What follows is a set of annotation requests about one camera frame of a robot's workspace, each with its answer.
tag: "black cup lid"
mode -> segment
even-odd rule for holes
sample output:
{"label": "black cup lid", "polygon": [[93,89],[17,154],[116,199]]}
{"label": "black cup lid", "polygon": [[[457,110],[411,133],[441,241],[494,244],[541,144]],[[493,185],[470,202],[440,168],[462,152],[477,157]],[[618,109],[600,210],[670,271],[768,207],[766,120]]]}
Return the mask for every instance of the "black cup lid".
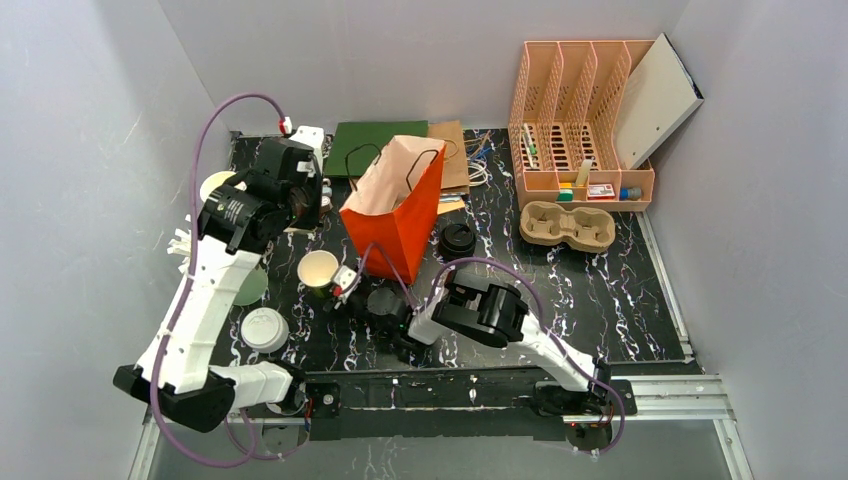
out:
{"label": "black cup lid", "polygon": [[466,224],[454,223],[439,233],[439,254],[446,261],[474,256],[477,234]]}

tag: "marble tabletop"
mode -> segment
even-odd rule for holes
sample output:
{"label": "marble tabletop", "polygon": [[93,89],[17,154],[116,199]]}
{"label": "marble tabletop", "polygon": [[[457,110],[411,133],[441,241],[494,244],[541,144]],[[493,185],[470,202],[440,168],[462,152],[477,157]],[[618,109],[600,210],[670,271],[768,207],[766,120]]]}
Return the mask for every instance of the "marble tabletop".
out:
{"label": "marble tabletop", "polygon": [[[472,130],[465,133],[468,139],[485,134]],[[564,244],[527,244],[518,232],[520,212],[506,131],[492,130],[490,138],[491,150],[486,154],[488,186],[473,187],[465,209],[439,217],[412,287],[416,298],[426,297],[440,267],[435,249],[438,230],[450,223],[467,223],[478,233],[476,254],[498,259],[533,282],[543,299],[550,302],[542,324],[551,326],[574,347],[611,362],[682,360],[683,350],[636,215],[613,214],[616,239],[602,254],[573,251]],[[245,168],[255,161],[261,140],[237,139],[232,167]],[[291,329],[285,349],[271,358],[282,358],[307,371],[483,368],[527,363],[518,355],[481,346],[456,333],[440,339],[420,358],[402,361],[388,340],[364,322],[338,311],[324,311],[323,300],[299,285],[296,268],[304,254],[316,249],[328,250],[341,263],[355,267],[359,256],[338,214],[350,187],[340,180],[333,181],[334,209],[325,215],[323,227],[311,237],[284,235],[265,255],[262,265],[268,272],[268,290],[260,302],[234,307],[230,312],[229,328],[222,329],[213,364],[252,364],[266,357],[239,338],[241,319],[260,306],[278,310]],[[479,274],[507,278],[490,267],[473,268]],[[384,282],[392,284],[382,279],[371,281],[373,285]],[[530,303],[524,287],[519,289]]]}

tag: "gift bag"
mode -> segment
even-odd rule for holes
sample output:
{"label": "gift bag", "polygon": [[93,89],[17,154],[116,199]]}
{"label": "gift bag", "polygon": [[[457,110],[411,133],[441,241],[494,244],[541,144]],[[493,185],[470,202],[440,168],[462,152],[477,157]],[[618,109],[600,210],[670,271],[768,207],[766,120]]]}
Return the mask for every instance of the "gift bag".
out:
{"label": "gift bag", "polygon": [[[359,255],[371,242],[379,243],[406,283],[415,281],[436,224],[444,160],[443,140],[396,135],[362,178],[351,183],[353,192],[340,210]],[[376,248],[368,256],[365,270],[395,279]]]}

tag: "white wall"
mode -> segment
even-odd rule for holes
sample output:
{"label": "white wall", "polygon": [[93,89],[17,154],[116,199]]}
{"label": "white wall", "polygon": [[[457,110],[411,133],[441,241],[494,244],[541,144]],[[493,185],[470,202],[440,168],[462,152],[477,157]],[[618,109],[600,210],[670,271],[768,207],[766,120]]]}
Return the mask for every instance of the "white wall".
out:
{"label": "white wall", "polygon": [[848,461],[848,4],[695,0],[671,39],[706,101],[650,215],[757,478]]}
{"label": "white wall", "polygon": [[[3,478],[126,478],[144,405],[112,374],[176,289],[164,247],[212,109],[155,1],[3,3]],[[203,170],[228,148],[218,124]]]}
{"label": "white wall", "polygon": [[[656,38],[688,0],[161,1],[212,99],[262,90],[295,124],[506,125],[524,40]],[[268,132],[260,105],[227,125]]]}

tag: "white lid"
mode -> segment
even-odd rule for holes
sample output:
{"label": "white lid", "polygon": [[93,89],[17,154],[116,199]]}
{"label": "white lid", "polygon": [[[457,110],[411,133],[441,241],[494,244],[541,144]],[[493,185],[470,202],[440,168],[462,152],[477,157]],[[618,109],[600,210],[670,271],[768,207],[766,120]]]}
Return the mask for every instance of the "white lid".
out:
{"label": "white lid", "polygon": [[276,310],[257,308],[241,323],[241,338],[259,353],[273,353],[288,340],[289,325]]}

